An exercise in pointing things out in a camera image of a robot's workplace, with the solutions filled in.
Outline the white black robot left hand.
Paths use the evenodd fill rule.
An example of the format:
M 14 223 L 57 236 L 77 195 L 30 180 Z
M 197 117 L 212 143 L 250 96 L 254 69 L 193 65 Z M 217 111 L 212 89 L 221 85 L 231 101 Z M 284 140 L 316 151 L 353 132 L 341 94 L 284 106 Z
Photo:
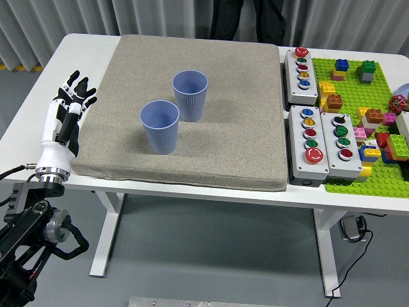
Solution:
M 42 134 L 43 153 L 36 165 L 38 174 L 51 170 L 71 172 L 71 161 L 79 153 L 79 122 L 97 101 L 96 89 L 88 88 L 88 78 L 78 80 L 76 70 L 58 89 L 48 106 Z

